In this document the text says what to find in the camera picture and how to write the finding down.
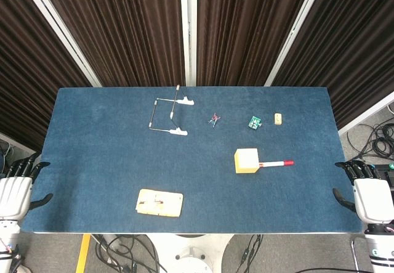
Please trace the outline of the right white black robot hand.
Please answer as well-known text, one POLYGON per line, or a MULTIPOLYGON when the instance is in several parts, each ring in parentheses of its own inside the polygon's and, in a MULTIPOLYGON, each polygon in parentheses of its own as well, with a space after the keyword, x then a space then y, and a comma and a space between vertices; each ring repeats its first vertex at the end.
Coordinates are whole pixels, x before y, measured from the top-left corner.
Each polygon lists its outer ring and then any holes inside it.
POLYGON ((336 201, 356 213, 366 224, 390 224, 393 222, 393 198, 389 183, 374 165, 359 160, 336 162, 345 171, 352 186, 354 201, 350 202, 333 189, 336 201))

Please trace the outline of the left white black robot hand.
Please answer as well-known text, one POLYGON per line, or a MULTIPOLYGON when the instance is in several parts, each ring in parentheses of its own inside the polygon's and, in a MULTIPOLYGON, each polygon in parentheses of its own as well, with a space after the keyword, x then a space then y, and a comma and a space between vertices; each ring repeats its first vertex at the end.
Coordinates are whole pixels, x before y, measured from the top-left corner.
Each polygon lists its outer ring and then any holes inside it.
POLYGON ((47 204, 52 193, 44 198, 31 201, 34 183, 41 170, 49 166, 49 162, 39 162, 33 166, 41 152, 35 152, 29 157, 14 161, 4 178, 1 178, 1 220, 20 221, 35 208, 47 204))

